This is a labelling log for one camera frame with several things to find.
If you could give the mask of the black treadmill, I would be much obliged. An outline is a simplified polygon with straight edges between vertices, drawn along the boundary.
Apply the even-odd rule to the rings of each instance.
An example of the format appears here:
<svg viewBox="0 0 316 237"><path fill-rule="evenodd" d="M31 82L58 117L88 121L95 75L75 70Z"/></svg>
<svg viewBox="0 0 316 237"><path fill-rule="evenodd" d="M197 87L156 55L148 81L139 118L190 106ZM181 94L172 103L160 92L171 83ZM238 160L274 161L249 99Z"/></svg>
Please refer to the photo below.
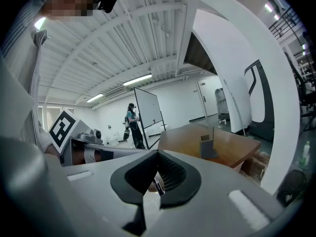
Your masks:
<svg viewBox="0 0 316 237"><path fill-rule="evenodd" d="M252 121L249 125L250 134L273 142L275 134L275 116L272 94L263 66L259 60L250 64L244 70L248 84L248 95L251 103Z"/></svg>

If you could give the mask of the black railing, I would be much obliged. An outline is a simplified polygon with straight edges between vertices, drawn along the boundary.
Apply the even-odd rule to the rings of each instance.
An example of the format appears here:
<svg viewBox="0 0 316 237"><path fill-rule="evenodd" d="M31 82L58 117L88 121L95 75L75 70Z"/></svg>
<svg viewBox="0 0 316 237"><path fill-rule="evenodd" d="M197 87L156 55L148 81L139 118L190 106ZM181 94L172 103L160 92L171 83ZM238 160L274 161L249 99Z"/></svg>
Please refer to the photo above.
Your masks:
<svg viewBox="0 0 316 237"><path fill-rule="evenodd" d="M283 14L269 27L270 32L277 40L289 31L301 25L301 19L293 8L289 7Z"/></svg>

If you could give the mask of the person's left forearm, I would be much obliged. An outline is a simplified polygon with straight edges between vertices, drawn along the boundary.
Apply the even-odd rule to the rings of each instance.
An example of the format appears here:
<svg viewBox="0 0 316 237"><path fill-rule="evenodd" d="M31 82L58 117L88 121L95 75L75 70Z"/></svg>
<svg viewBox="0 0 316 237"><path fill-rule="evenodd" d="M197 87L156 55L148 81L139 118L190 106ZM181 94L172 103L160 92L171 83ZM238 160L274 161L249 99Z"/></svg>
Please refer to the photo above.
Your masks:
<svg viewBox="0 0 316 237"><path fill-rule="evenodd" d="M60 154L59 152L56 150L56 148L54 147L53 144L49 145L45 151L46 154L50 154L50 155L54 155L57 158L59 158Z"/></svg>

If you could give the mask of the rolling whiteboard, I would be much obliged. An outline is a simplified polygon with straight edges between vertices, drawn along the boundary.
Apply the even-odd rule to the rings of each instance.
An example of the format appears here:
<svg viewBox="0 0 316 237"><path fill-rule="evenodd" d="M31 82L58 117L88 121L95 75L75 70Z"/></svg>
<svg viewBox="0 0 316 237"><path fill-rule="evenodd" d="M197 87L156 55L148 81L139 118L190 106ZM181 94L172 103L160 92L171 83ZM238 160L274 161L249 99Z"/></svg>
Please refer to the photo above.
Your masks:
<svg viewBox="0 0 316 237"><path fill-rule="evenodd" d="M150 146L148 144L145 129L162 123L163 130L166 131L165 123L158 103L158 97L156 95L136 87L134 88L134 94L136 98L143 136L145 139L146 147L149 150L159 141L159 139L157 139Z"/></svg>

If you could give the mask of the long ceiling light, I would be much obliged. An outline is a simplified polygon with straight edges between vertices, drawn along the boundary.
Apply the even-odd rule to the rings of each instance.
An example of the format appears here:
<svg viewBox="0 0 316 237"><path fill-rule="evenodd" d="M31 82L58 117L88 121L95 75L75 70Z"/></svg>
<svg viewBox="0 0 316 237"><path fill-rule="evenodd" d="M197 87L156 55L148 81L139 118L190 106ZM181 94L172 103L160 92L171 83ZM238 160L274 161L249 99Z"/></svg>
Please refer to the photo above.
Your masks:
<svg viewBox="0 0 316 237"><path fill-rule="evenodd" d="M126 82L123 83L123 86L129 86L129 85L132 85L134 83L138 83L138 82L146 80L146 79L151 79L152 77L153 77L152 74L147 74L147 75L144 75L144 76L141 76L141 77L138 77L138 78L126 81Z"/></svg>

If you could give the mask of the grey covered machine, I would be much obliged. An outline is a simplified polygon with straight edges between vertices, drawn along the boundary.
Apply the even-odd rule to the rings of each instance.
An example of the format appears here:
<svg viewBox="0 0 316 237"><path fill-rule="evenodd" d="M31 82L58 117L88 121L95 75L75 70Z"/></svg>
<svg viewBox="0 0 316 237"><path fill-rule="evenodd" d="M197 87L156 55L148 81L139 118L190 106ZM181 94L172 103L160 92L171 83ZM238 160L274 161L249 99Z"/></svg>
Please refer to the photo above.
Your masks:
<svg viewBox="0 0 316 237"><path fill-rule="evenodd" d="M222 88L218 88L215 90L215 97L217 102L218 119L230 120L228 105Z"/></svg>

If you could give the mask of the black waste bin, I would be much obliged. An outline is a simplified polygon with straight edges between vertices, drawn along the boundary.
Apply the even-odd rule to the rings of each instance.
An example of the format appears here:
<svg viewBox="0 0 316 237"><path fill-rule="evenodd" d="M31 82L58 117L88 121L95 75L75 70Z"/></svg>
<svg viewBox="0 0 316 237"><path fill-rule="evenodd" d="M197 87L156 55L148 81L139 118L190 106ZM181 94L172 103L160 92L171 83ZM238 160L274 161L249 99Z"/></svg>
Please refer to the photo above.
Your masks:
<svg viewBox="0 0 316 237"><path fill-rule="evenodd" d="M306 175L299 170L291 170L285 176L277 192L277 200L283 207L290 205L302 192L307 183Z"/></svg>

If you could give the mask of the cardboard box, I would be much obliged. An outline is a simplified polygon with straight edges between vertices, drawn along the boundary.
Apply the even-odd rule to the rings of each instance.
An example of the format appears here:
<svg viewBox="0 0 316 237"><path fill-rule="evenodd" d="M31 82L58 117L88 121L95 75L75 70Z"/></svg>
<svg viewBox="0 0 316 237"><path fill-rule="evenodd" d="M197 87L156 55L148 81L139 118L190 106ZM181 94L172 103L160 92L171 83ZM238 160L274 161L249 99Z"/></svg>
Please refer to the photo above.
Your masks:
<svg viewBox="0 0 316 237"><path fill-rule="evenodd" d="M270 155L256 151L254 155L247 160L241 166L241 171L252 179L258 185L261 184L265 171L269 165Z"/></svg>

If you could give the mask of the white door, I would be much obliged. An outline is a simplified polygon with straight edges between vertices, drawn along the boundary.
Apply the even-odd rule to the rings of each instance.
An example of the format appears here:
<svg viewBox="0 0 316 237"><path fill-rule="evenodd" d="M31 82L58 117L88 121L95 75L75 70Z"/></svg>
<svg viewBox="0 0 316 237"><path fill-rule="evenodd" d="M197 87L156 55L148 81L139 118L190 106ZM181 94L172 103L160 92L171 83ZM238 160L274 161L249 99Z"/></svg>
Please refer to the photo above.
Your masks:
<svg viewBox="0 0 316 237"><path fill-rule="evenodd" d="M218 114L217 101L215 97L216 87L214 84L214 79L208 78L199 80L197 82L197 85L201 94L202 104L205 108L207 116L213 116Z"/></svg>

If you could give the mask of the short ceiling light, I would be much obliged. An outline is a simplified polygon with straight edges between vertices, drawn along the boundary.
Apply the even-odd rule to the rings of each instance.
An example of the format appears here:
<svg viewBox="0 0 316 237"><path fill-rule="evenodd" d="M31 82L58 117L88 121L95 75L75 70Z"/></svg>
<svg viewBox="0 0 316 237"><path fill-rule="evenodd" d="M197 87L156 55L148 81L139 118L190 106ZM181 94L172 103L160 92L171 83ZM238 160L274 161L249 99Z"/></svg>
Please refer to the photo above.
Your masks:
<svg viewBox="0 0 316 237"><path fill-rule="evenodd" d="M101 98L101 97L103 97L103 94L102 94L102 93L100 93L100 94L98 94L98 95L96 95L96 96L90 98L90 99L87 100L86 102L87 102L87 103L91 103L91 102L93 102L93 101L95 101L95 100L97 100L97 99L99 99L99 98Z"/></svg>

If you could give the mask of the person's striped shirt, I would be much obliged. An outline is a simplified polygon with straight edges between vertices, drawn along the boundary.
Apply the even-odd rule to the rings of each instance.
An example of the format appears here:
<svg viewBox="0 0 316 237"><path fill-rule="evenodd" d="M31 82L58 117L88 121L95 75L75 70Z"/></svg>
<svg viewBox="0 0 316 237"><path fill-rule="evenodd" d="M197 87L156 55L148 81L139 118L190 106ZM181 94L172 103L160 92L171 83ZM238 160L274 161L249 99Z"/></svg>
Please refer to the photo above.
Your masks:
<svg viewBox="0 0 316 237"><path fill-rule="evenodd" d="M47 0L0 0L0 137L52 144L38 117L40 55L46 30L34 22Z"/></svg>

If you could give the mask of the green bottle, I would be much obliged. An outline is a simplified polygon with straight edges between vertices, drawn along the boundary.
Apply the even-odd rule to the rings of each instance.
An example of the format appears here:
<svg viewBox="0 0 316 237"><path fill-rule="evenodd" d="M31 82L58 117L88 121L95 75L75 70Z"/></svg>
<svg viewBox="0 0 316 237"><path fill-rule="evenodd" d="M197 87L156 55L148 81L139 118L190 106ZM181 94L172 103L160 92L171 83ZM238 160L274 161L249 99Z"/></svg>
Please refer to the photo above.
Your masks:
<svg viewBox="0 0 316 237"><path fill-rule="evenodd" d="M302 157L299 162L299 166L301 168L307 168L309 165L309 161L310 161L309 150L310 150L310 142L307 141L306 144L304 145Z"/></svg>

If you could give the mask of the grey metal stand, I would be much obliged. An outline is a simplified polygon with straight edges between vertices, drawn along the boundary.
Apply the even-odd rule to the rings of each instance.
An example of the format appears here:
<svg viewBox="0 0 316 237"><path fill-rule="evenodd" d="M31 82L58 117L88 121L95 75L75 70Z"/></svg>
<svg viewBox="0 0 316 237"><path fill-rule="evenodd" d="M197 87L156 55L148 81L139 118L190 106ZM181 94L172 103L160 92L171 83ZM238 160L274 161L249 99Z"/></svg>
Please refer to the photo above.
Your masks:
<svg viewBox="0 0 316 237"><path fill-rule="evenodd" d="M202 159L218 158L214 149L214 127L209 127L205 135L200 136L200 156Z"/></svg>

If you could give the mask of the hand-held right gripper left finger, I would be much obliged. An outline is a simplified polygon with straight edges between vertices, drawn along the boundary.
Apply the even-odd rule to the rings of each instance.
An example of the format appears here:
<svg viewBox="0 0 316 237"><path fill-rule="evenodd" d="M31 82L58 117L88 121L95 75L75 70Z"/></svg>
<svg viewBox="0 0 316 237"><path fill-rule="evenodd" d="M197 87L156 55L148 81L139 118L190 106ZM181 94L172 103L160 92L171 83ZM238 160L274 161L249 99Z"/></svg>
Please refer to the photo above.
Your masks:
<svg viewBox="0 0 316 237"><path fill-rule="evenodd" d="M108 161L63 167L82 200L103 219L120 229L135 223L138 206L128 204L117 196L110 183L118 168L142 157L146 151Z"/></svg>

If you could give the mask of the black white pen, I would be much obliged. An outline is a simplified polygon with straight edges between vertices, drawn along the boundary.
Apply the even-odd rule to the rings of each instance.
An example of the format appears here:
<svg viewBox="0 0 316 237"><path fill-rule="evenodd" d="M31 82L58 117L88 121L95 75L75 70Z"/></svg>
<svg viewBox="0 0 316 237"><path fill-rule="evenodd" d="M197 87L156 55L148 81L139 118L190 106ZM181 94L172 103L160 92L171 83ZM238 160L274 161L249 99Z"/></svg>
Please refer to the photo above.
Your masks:
<svg viewBox="0 0 316 237"><path fill-rule="evenodd" d="M163 190L162 186L160 185L160 183L159 183L157 178L154 178L153 184L154 184L158 194L160 196L163 196L165 194L165 192L164 192L164 190Z"/></svg>

